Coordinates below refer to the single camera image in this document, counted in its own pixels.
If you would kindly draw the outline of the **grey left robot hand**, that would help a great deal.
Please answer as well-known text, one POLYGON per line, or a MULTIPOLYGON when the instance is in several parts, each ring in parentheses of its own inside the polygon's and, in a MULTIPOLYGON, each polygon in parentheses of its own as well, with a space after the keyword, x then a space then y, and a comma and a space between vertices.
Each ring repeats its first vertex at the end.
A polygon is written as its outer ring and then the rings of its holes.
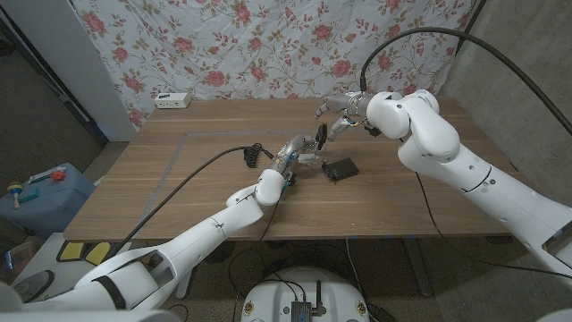
POLYGON ((319 142, 312 136, 298 135, 287 142, 270 168, 285 177, 294 165, 317 165, 326 159, 319 154, 319 142))

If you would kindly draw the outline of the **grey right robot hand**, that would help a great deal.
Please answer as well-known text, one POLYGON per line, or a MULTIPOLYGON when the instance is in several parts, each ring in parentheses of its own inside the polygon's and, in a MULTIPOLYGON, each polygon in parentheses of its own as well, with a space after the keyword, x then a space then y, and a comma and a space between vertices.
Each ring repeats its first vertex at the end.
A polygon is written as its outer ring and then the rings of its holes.
POLYGON ((323 103, 315 111, 315 119, 329 112, 341 113, 341 117, 332 125, 328 134, 328 140, 332 142, 339 134, 356 124, 353 117, 366 117, 367 106, 371 99, 371 95, 361 91, 325 97, 323 103))

